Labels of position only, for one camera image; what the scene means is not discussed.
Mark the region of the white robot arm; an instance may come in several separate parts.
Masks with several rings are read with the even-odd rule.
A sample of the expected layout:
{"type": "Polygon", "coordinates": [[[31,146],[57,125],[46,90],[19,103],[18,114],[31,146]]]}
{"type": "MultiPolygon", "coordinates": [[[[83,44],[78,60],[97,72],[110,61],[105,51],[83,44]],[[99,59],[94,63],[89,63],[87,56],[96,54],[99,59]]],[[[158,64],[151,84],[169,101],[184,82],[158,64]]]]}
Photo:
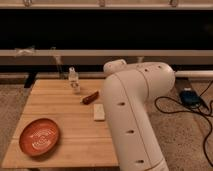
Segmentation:
{"type": "Polygon", "coordinates": [[[104,65],[101,90],[106,120],[121,171],[169,171],[150,123],[146,103],[168,93],[175,74],[163,62],[104,65]]]}

